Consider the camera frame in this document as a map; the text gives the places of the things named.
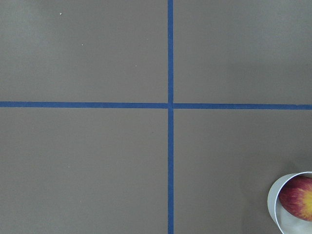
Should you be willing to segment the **red yellow apple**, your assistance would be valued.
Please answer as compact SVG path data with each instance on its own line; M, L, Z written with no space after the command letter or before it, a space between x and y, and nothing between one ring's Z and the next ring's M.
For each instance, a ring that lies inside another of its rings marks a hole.
M290 179L278 195L282 207L296 218L312 220L312 179L296 176Z

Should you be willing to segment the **white bowl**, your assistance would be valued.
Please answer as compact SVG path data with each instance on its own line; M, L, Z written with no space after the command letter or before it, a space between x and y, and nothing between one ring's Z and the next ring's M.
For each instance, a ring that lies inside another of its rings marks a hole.
M284 209L281 205L278 195L284 185L296 176L312 177L311 172L300 172L295 174L284 175L276 180L271 186L268 197L267 206L269 214L281 234L311 234L312 222L299 219Z

